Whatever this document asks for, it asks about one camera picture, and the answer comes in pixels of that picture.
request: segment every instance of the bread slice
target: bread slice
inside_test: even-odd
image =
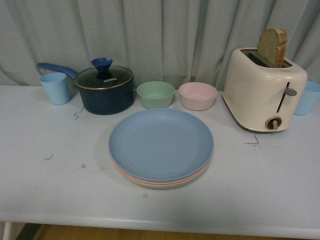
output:
[[[275,68],[282,68],[286,53],[287,34],[281,28],[265,30],[259,41],[257,53]]]

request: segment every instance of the curtain fold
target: curtain fold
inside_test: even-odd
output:
[[[81,71],[100,57],[130,68],[137,87],[203,82],[223,90],[232,52],[267,28],[288,35],[285,57],[320,83],[318,0],[3,0],[0,84],[40,85],[38,62]]]

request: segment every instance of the stack of plates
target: stack of plates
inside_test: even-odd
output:
[[[109,140],[116,169],[138,185],[157,189],[198,177],[213,149],[212,133],[199,118],[171,108],[132,114],[114,128]]]

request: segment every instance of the saucepan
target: saucepan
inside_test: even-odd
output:
[[[94,66],[79,73],[66,66],[46,62],[39,68],[67,74],[79,87],[84,108],[93,114],[110,115],[128,109],[134,103],[134,75],[123,66],[111,66],[105,57],[91,61]]]

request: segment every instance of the pot lid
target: pot lid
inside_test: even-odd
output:
[[[83,70],[75,77],[75,83],[82,89],[107,90],[120,87],[134,77],[130,69],[123,66],[110,66],[107,71],[92,67]]]

